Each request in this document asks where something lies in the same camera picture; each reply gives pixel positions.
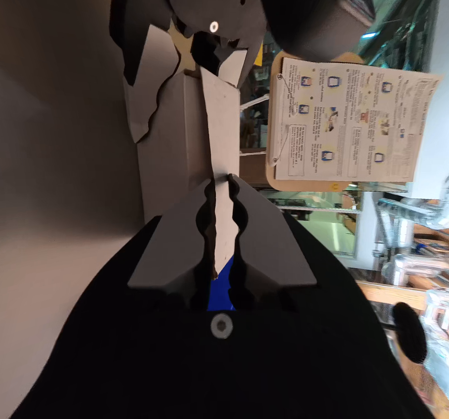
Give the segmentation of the printed instruction sheet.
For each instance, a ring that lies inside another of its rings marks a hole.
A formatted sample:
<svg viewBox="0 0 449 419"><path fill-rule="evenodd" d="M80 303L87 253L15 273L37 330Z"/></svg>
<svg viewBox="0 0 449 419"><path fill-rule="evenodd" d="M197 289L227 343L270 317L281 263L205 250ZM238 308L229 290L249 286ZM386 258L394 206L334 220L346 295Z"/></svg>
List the printed instruction sheet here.
<svg viewBox="0 0 449 419"><path fill-rule="evenodd" d="M440 75L284 57L273 90L280 181L411 182Z"/></svg>

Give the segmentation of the white cardboard box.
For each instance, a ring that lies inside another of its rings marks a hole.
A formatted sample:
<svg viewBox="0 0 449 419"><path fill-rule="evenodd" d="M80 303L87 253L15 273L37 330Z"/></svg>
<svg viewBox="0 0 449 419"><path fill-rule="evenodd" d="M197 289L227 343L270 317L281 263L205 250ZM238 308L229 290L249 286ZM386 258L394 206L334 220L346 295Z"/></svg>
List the white cardboard box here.
<svg viewBox="0 0 449 419"><path fill-rule="evenodd" d="M162 216L204 180L214 180L214 276L232 257L238 232L227 175L239 173L239 105L237 86L203 67L193 73L177 69L161 86L149 132L137 143L146 222Z"/></svg>

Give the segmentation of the wooden workbench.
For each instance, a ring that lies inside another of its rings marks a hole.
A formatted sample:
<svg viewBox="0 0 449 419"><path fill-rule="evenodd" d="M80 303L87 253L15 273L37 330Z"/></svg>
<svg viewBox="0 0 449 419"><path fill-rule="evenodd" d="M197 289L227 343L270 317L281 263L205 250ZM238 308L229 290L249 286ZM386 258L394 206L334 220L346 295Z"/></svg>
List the wooden workbench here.
<svg viewBox="0 0 449 419"><path fill-rule="evenodd" d="M425 290L359 280L356 280L356 283L367 300L371 302L390 305L402 302L421 312L427 307Z"/></svg>

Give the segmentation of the blue plastic bin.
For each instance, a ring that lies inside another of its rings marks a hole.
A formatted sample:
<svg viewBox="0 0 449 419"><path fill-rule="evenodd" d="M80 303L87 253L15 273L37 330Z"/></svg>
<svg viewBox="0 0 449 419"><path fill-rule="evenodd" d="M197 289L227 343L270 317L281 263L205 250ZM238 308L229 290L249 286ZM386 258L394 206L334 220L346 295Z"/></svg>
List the blue plastic bin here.
<svg viewBox="0 0 449 419"><path fill-rule="evenodd" d="M210 295L207 306L208 311L235 310L228 294L230 289L229 273L233 265L233 256L229 259L218 276L210 283Z"/></svg>

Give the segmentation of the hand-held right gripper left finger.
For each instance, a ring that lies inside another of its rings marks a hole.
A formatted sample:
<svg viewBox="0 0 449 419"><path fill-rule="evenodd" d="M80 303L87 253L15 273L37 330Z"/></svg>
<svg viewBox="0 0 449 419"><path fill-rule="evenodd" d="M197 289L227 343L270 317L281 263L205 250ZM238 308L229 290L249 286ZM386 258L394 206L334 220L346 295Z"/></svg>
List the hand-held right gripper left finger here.
<svg viewBox="0 0 449 419"><path fill-rule="evenodd" d="M207 308L215 274L215 201L215 182L206 179L168 209L128 287L179 295L189 308Z"/></svg>

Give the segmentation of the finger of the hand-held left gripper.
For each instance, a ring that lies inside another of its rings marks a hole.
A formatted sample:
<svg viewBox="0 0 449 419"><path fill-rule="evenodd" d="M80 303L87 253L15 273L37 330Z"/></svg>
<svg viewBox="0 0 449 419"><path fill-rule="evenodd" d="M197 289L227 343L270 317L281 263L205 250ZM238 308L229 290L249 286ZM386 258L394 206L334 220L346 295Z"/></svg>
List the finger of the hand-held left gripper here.
<svg viewBox="0 0 449 419"><path fill-rule="evenodd" d="M158 92L179 62L170 34L150 25L134 85L128 86L128 125L134 143L149 132L149 120L158 108Z"/></svg>
<svg viewBox="0 0 449 419"><path fill-rule="evenodd" d="M217 77L232 86L242 86L248 75L247 49L233 51L219 66Z"/></svg>

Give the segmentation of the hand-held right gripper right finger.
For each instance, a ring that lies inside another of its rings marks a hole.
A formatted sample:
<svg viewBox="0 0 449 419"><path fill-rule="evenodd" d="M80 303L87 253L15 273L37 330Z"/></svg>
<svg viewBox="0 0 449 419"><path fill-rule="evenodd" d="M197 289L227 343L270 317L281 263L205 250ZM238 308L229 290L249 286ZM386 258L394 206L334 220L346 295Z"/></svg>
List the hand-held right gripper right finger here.
<svg viewBox="0 0 449 419"><path fill-rule="evenodd" d="M254 308L288 290L317 287L282 211L235 174L228 175L233 220L238 226L229 298L235 308Z"/></svg>

